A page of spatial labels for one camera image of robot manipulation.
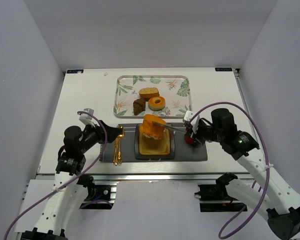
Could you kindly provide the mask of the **silver metal tongs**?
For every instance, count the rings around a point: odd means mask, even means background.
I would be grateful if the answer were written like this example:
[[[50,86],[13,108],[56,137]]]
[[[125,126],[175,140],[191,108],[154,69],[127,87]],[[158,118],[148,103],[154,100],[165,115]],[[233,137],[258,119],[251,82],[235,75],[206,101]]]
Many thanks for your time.
[[[163,123],[159,123],[159,122],[156,122],[156,121],[152,121],[152,124],[154,126],[162,127],[162,128],[174,131],[174,132],[182,133],[184,135],[187,133],[187,131],[185,129],[174,127],[174,126],[171,126],[171,125],[168,125],[168,124],[163,124]]]

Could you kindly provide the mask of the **round orange bun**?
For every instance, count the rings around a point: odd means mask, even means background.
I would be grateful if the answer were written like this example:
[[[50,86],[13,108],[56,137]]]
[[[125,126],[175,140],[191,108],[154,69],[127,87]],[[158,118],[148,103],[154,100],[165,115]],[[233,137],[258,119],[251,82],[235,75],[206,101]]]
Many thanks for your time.
[[[155,140],[159,140],[162,138],[165,128],[154,124],[154,122],[162,125],[166,124],[166,122],[162,118],[153,114],[146,114],[143,117],[143,122],[139,127],[139,130],[147,138],[153,138]]]

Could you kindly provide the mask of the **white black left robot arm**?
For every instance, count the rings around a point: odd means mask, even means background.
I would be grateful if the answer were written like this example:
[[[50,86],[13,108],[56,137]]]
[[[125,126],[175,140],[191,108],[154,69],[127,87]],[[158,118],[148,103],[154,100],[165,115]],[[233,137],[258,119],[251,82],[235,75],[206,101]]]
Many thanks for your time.
[[[84,129],[70,126],[64,131],[63,146],[59,149],[53,195],[48,197],[44,210],[33,230],[21,234],[23,240],[64,240],[74,212],[89,196],[93,178],[82,174],[85,153],[95,144],[113,143],[123,133],[121,127],[100,126],[85,122]]]

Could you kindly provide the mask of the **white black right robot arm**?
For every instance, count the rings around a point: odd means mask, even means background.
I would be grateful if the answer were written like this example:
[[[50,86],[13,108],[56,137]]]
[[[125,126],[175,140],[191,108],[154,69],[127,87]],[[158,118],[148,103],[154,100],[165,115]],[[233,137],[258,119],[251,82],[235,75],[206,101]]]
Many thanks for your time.
[[[292,239],[300,232],[300,194],[269,163],[256,140],[237,129],[228,109],[213,110],[211,119],[211,123],[205,123],[197,113],[188,110],[183,122],[190,137],[199,143],[219,143],[262,188],[262,192],[258,192],[233,173],[225,173],[216,180],[221,192],[256,210],[279,239]]]

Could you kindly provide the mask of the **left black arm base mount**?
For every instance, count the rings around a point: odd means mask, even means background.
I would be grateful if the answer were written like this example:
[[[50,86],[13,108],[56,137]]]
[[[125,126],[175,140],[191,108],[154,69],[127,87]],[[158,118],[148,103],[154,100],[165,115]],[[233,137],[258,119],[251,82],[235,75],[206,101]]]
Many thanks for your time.
[[[91,175],[81,176],[77,184],[88,191],[80,209],[84,210],[111,210],[117,193],[116,183],[96,181]]]

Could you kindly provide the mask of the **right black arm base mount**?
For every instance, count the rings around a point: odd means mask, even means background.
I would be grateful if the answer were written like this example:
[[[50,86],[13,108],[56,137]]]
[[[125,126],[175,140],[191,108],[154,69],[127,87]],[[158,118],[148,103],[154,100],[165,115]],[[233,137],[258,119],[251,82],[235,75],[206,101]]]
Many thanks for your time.
[[[199,200],[201,213],[234,213],[242,208],[247,211],[245,204],[233,197],[223,195],[216,184],[198,185],[194,197]]]

